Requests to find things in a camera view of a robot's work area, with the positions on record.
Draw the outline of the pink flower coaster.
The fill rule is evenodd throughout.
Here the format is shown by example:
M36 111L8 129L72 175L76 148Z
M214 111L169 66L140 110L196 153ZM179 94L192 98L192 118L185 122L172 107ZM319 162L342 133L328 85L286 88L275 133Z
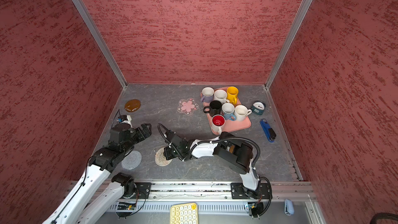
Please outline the pink flower coaster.
M179 106L177 112L185 114L187 116L193 115L194 111L198 110L199 105L195 102L194 98L181 99L179 100Z

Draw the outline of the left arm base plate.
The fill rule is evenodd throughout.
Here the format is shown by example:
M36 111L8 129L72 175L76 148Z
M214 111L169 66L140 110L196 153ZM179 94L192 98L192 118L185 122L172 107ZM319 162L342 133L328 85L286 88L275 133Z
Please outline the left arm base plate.
M127 183L124 187L123 199L148 199L152 183Z

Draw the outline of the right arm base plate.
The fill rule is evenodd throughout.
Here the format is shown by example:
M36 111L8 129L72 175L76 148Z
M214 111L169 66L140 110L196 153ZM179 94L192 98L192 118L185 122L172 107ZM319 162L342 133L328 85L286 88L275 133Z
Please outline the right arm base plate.
M232 199L265 199L272 198L268 183L259 183L256 190L245 188L242 183L231 183Z

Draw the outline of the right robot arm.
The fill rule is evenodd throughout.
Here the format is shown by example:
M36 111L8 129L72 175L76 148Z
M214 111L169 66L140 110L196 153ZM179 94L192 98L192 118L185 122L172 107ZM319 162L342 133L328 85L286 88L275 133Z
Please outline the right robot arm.
M248 139L222 132L213 139L186 140L176 132L158 124L158 131L167 146L164 149L166 160L178 158L183 162L202 157L214 157L217 162L238 173L241 183L232 183L233 199L271 199L272 187L269 179L258 176L256 162L260 158L259 145Z

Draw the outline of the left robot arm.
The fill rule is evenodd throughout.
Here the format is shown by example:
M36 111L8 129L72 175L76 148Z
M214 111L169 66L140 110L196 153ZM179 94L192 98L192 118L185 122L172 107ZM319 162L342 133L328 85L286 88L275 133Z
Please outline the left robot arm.
M150 183L142 188L132 176L118 173L107 188L95 199L102 183L108 179L117 165L134 149L134 146L152 134L151 124L144 123L132 128L128 122L111 128L108 145L92 155L82 177L63 202L44 221L46 224L95 224L120 198L137 203L148 199Z

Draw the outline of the beige woven round coaster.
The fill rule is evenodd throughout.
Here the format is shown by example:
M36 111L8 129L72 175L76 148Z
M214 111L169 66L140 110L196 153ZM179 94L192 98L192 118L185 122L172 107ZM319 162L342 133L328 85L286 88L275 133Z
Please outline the beige woven round coaster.
M160 148L155 154L155 163L160 167L165 167L172 162L171 160L166 159L164 149L165 147Z

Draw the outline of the dark glossy brown coaster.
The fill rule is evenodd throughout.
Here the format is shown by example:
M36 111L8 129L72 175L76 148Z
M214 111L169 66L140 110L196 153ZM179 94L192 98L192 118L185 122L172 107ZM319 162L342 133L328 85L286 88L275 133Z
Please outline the dark glossy brown coaster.
M137 110L140 109L140 107L141 107L141 102L138 99L129 100L124 105L124 109L129 113L136 112Z

